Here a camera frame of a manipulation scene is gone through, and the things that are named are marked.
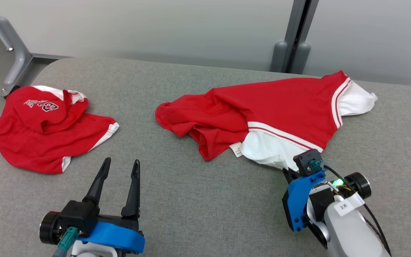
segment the robotic arm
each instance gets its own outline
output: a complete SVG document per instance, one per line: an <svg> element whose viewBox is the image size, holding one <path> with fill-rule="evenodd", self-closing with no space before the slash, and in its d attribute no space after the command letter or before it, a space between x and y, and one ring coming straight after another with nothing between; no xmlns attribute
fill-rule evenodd
<svg viewBox="0 0 411 257"><path fill-rule="evenodd" d="M134 162L131 186L121 216L100 215L98 207L104 180L109 174L111 158L106 158L81 202L71 200L61 212L45 215L39 228L44 244L58 245L54 256L65 256L73 243L73 257L96 257L91 252L110 253L112 257L125 257L127 253L142 253L145 239L139 230L140 217L140 163ZM70 231L76 231L75 237ZM62 241L69 239L63 247Z"/></svg>
<svg viewBox="0 0 411 257"><path fill-rule="evenodd" d="M340 177L317 150L295 156L294 161L299 172L283 170L289 185L282 202L290 228L301 231L308 227L328 257L390 257L376 220L379 231L356 209L364 205L370 212L363 200L372 193L367 179L358 172ZM326 170L340 179L325 181Z"/></svg>

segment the red fabric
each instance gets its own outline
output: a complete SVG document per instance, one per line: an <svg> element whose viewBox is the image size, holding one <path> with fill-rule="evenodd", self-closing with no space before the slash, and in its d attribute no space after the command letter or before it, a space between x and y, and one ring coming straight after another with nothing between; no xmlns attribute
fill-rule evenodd
<svg viewBox="0 0 411 257"><path fill-rule="evenodd" d="M115 123L111 117L85 114L86 98L71 104L74 93L62 93L64 100L27 86L7 97L0 117L0 152L11 165L62 173L63 157L91 150Z"/></svg>
<svg viewBox="0 0 411 257"><path fill-rule="evenodd" d="M209 161L245 139L247 122L261 122L326 148L338 129L331 103L347 80L337 73L214 88L158 106L157 122L179 137L189 134Z"/></svg>

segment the printed logo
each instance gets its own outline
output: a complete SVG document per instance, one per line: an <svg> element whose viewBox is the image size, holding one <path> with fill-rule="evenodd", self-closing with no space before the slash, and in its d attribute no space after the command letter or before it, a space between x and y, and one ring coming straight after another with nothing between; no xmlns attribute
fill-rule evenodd
<svg viewBox="0 0 411 257"><path fill-rule="evenodd" d="M23 104L26 104L30 108L32 108L36 104L37 106L41 107L44 110L44 112L49 112L58 109L58 105L47 100L28 100Z"/></svg>
<svg viewBox="0 0 411 257"><path fill-rule="evenodd" d="M58 105L52 103L52 102L46 102L44 105L42 105L42 109L46 112L56 110L58 109Z"/></svg>

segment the green led light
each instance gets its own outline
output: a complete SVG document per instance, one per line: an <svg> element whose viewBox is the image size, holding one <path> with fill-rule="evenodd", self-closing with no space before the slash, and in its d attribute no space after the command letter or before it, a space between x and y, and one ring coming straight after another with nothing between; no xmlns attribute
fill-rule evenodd
<svg viewBox="0 0 411 257"><path fill-rule="evenodd" d="M336 181L333 182L333 186L335 186L335 187L341 186L343 184L344 184L344 182L342 181L342 179L337 179Z"/></svg>

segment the clothing tag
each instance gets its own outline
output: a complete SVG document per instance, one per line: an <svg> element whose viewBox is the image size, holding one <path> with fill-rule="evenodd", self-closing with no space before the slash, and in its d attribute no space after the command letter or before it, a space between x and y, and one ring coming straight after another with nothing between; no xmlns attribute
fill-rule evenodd
<svg viewBox="0 0 411 257"><path fill-rule="evenodd" d="M364 200L361 196L356 192L352 196L348 197L347 199L336 203L334 208L339 213L340 216L344 216L345 214L351 212L352 210L358 208L359 206L364 204Z"/></svg>
<svg viewBox="0 0 411 257"><path fill-rule="evenodd" d="M231 148L235 154L235 156L237 158L239 158L240 156L243 156L243 153L240 151L240 146L242 145L242 142L237 142L237 143L233 143L232 145L229 146L229 148Z"/></svg>

